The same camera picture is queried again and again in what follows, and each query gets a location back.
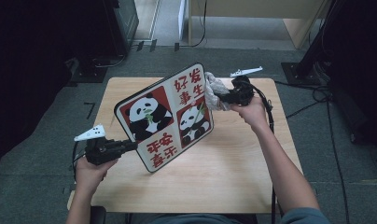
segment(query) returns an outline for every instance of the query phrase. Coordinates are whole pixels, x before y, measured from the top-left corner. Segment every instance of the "red chinese characters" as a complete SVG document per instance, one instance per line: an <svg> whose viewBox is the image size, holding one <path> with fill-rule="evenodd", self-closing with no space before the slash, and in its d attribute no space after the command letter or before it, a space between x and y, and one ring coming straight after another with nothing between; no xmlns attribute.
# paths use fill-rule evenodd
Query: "red chinese characters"
<svg viewBox="0 0 377 224"><path fill-rule="evenodd" d="M147 151L150 154L154 153L151 160L153 161L153 166L155 168L164 164L165 160L171 159L177 153L177 149L173 146L173 142L172 136L168 133L164 133L161 139L147 144Z"/></svg>
<svg viewBox="0 0 377 224"><path fill-rule="evenodd" d="M204 93L204 87L197 82L201 82L202 76L199 68L194 68L188 75L184 75L175 80L175 89L179 93L181 105L186 105L192 98L197 98Z"/></svg>

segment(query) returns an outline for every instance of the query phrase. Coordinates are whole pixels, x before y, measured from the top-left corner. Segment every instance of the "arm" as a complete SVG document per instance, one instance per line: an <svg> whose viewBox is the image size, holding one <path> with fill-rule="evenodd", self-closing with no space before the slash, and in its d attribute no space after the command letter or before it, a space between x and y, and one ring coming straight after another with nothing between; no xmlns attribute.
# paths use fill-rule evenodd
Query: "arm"
<svg viewBox="0 0 377 224"><path fill-rule="evenodd" d="M253 97L248 106L232 105L231 109L238 112L257 135L276 196L284 212L299 207L319 209L310 184L272 133L261 99Z"/></svg>
<svg viewBox="0 0 377 224"><path fill-rule="evenodd" d="M107 170L116 163L117 160L96 166L87 162L86 158L77 161L76 192L70 205L66 224L90 223L92 195L106 176Z"/></svg>

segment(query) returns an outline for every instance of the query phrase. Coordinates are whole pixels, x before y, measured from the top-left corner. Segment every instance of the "white cloth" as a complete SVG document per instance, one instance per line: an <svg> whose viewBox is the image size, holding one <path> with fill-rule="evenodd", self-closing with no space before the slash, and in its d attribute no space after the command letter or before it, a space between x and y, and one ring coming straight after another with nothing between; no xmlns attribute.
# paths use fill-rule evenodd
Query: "white cloth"
<svg viewBox="0 0 377 224"><path fill-rule="evenodd" d="M211 110L230 110L230 104L221 102L220 99L215 95L215 93L229 93L229 89L224 86L223 82L220 79L215 78L212 73L205 72L205 76L207 79L205 102L208 108Z"/></svg>

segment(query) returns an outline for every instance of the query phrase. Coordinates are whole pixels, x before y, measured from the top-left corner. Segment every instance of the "person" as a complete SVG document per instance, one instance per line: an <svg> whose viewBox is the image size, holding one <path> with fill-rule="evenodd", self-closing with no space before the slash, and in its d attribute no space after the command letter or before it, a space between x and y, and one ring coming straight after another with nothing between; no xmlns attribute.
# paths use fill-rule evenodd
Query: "person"
<svg viewBox="0 0 377 224"><path fill-rule="evenodd" d="M329 223L322 214L308 181L282 149L266 120L261 99L254 96L247 106L231 105L258 137L268 166L275 194L284 215L282 223ZM66 223L90 223L91 197L105 177L107 170L117 161L95 166L84 158L77 162L77 187ZM235 224L237 219L216 214L159 215L146 222L152 224Z"/></svg>

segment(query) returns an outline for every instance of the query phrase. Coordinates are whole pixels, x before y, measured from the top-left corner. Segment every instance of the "right hand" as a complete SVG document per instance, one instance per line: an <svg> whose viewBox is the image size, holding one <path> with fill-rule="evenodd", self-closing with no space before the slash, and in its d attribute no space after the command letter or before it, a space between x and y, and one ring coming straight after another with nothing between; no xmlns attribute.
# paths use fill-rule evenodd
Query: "right hand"
<svg viewBox="0 0 377 224"><path fill-rule="evenodd" d="M268 127L265 106L259 97L254 96L249 105L231 105L231 110L238 112L255 133L262 127Z"/></svg>

